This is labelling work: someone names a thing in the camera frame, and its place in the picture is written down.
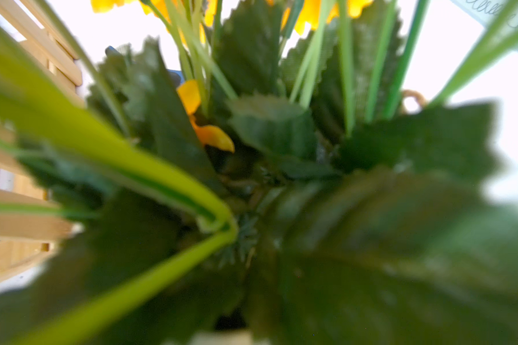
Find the sunflower pot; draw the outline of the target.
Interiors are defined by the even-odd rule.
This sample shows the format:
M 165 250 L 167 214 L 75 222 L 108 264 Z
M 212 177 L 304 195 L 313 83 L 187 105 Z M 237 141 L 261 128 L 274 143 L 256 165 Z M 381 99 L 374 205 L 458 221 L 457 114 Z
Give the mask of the sunflower pot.
M 401 90 L 428 7 L 395 1 L 144 1 L 158 40 L 87 63 L 70 102 L 0 27 L 0 124 L 83 226 L 0 295 L 0 344 L 518 344 L 518 208 L 482 194 L 495 106 L 448 99 L 518 46 L 507 1 L 440 93 Z

